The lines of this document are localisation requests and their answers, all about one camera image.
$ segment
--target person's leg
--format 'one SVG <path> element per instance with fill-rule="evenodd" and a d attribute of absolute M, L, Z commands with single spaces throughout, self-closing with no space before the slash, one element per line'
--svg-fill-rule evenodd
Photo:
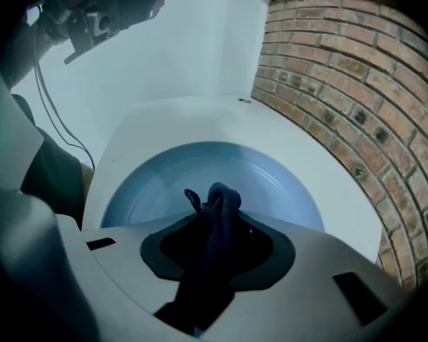
<path fill-rule="evenodd" d="M 29 104 L 20 95 L 13 97 L 35 125 Z M 85 194 L 93 171 L 86 166 L 83 171 L 77 158 L 60 148 L 44 130 L 36 128 L 43 135 L 44 142 L 31 163 L 21 190 L 42 199 L 55 213 L 73 217 L 81 228 Z M 88 182 L 86 191 L 84 182 Z"/>

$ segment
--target white surface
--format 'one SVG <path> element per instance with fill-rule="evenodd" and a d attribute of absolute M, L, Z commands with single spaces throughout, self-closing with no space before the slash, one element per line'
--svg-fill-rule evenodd
<path fill-rule="evenodd" d="M 43 137 L 12 98 L 0 75 L 0 190 L 20 190 Z"/>
<path fill-rule="evenodd" d="M 325 231 L 375 262 L 382 232 L 368 198 L 336 159 L 298 126 L 252 99 L 192 97 L 138 105 L 119 125 L 93 178 L 83 230 L 98 229 L 118 186 L 140 164 L 194 142 L 237 143 L 271 156 L 306 186 Z"/>
<path fill-rule="evenodd" d="M 116 126 L 136 103 L 189 95 L 249 95 L 263 40 L 268 0 L 166 0 L 159 15 L 132 26 L 68 66 L 65 43 L 41 60 L 61 117 L 99 161 Z M 29 21 L 36 18 L 35 11 Z M 33 73 L 13 90 L 36 124 L 70 153 L 44 112 Z"/>

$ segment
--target black cable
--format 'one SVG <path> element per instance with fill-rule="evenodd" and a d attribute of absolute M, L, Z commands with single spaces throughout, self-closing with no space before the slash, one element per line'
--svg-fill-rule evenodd
<path fill-rule="evenodd" d="M 39 17 L 41 15 L 41 7 L 38 6 L 38 10 L 39 10 Z M 83 150 L 89 157 L 89 160 L 92 163 L 92 168 L 95 170 L 95 163 L 93 161 L 93 158 L 90 154 L 90 152 L 87 150 L 86 146 L 66 127 L 65 123 L 62 121 L 62 119 L 60 118 L 60 115 L 58 114 L 57 108 L 54 105 L 54 102 L 51 99 L 51 96 L 49 95 L 48 89 L 46 87 L 46 84 L 44 82 L 44 78 L 43 78 L 43 73 L 41 72 L 41 67 L 40 67 L 40 63 L 39 63 L 39 59 L 38 59 L 38 54 L 37 54 L 37 46 L 38 46 L 38 37 L 39 37 L 39 19 L 36 22 L 36 32 L 35 32 L 35 40 L 34 40 L 34 71 L 35 71 L 35 80 L 36 80 L 36 85 L 38 87 L 38 92 L 40 94 L 40 98 L 41 98 L 41 102 L 43 103 L 43 107 L 44 110 L 46 111 L 46 114 L 49 116 L 49 120 L 51 121 L 52 125 L 54 126 L 54 128 L 56 129 L 56 132 L 58 133 L 58 135 L 60 136 L 60 138 L 67 144 L 70 145 L 71 147 L 76 147 L 79 148 L 81 150 Z M 41 88 L 39 85 L 39 81 L 41 83 L 41 87 L 43 88 L 43 92 L 46 95 L 46 98 L 49 102 L 49 105 L 52 107 L 52 110 L 54 111 L 54 114 L 56 115 L 56 117 L 58 118 L 60 124 L 62 125 L 62 127 L 64 128 L 64 130 L 67 132 L 67 134 L 72 137 L 77 143 L 79 143 L 78 145 L 74 145 L 72 143 L 69 143 L 63 136 L 62 134 L 58 131 L 58 128 L 56 127 L 54 121 L 52 120 L 51 115 L 49 114 L 48 108 L 46 107 L 46 104 L 44 102 L 43 96 L 41 94 Z"/>

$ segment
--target white wall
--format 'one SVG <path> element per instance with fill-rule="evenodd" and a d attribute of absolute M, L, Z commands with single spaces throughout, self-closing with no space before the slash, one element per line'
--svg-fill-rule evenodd
<path fill-rule="evenodd" d="M 136 103 L 189 95 L 248 95 L 267 1 L 166 0 L 155 19 L 120 32 L 68 66 L 63 60 L 72 53 L 71 44 L 53 48 L 41 60 L 41 69 L 61 117 L 98 162 L 114 128 Z M 27 99 L 38 126 L 88 163 L 80 150 L 58 138 L 33 73 L 12 92 Z"/>

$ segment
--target brick wall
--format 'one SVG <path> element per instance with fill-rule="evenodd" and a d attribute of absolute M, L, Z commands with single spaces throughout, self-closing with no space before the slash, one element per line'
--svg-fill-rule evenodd
<path fill-rule="evenodd" d="M 428 279 L 428 36 L 392 0 L 271 0 L 252 97 L 308 131 L 365 191 L 378 265 Z"/>

